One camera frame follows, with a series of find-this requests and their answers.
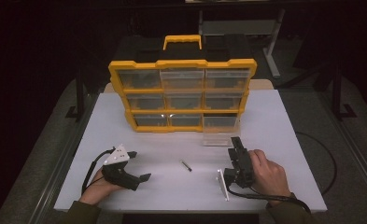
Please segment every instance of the handle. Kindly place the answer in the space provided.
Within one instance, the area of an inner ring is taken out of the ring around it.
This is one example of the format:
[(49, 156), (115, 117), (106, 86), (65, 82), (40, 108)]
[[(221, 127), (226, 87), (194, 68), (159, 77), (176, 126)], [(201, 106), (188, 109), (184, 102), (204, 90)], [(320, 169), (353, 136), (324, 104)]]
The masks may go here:
[(166, 50), (166, 45), (168, 43), (176, 43), (176, 42), (198, 42), (198, 47), (200, 49), (203, 48), (201, 44), (201, 36), (200, 35), (168, 35), (165, 37), (165, 40), (163, 42), (163, 50)]

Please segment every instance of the green sleeve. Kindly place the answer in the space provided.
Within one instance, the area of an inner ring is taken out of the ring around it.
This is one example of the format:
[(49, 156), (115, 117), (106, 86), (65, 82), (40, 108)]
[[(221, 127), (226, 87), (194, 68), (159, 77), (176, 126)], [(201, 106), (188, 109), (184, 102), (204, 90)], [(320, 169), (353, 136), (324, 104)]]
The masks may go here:
[(298, 204), (280, 203), (275, 207), (267, 204), (267, 211), (276, 224), (318, 224), (319, 222)]
[(59, 224), (95, 224), (101, 209), (95, 205), (74, 201)]

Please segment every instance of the dark background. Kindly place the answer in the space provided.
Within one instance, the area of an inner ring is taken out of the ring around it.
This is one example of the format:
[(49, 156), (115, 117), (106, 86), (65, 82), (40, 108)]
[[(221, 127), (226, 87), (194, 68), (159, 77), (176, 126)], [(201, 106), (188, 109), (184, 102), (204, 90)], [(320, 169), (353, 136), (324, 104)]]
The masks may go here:
[[(0, 207), (59, 96), (79, 71), (86, 88), (97, 91), (108, 82), (107, 66), (121, 36), (196, 33), (195, 11), (74, 7), (90, 2), (0, 1)], [(210, 13), (215, 18), (229, 14), (239, 17), (238, 11)], [(290, 9), (280, 38), (293, 36), (304, 39), (296, 66), (311, 68), (338, 58), (367, 102), (367, 1)]]

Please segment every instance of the white table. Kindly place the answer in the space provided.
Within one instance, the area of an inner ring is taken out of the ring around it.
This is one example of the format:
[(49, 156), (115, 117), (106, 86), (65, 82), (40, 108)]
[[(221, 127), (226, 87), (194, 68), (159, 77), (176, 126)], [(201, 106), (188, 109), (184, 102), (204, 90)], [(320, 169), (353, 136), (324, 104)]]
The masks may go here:
[[(226, 202), (216, 180), (217, 170), (233, 168), (226, 147), (203, 147), (201, 133), (136, 133), (126, 122), (116, 93), (101, 93), (64, 181), (57, 210), (68, 210), (80, 197), (91, 162), (103, 151), (124, 144), (137, 151), (125, 170), (140, 176), (151, 173), (137, 191), (120, 190), (100, 204), (122, 213), (258, 213), (266, 201), (230, 194)], [(285, 167), (290, 189), (313, 212), (327, 210), (302, 149), (291, 127), (278, 91), (250, 91), (241, 117), (241, 140), (247, 149), (260, 148), (269, 160)], [(106, 159), (98, 161), (95, 171)], [(192, 172), (185, 169), (184, 160)], [(250, 193), (235, 184), (232, 190)]]

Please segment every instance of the pen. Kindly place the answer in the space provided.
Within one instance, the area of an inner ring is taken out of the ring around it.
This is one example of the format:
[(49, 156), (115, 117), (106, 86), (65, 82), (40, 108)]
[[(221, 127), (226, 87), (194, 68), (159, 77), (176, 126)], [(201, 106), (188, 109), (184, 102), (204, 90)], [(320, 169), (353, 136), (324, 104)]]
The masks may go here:
[(192, 169), (189, 167), (189, 165), (186, 162), (184, 162), (183, 160), (180, 160), (180, 163), (182, 163), (186, 167), (186, 169), (188, 169), (190, 172), (192, 171)]

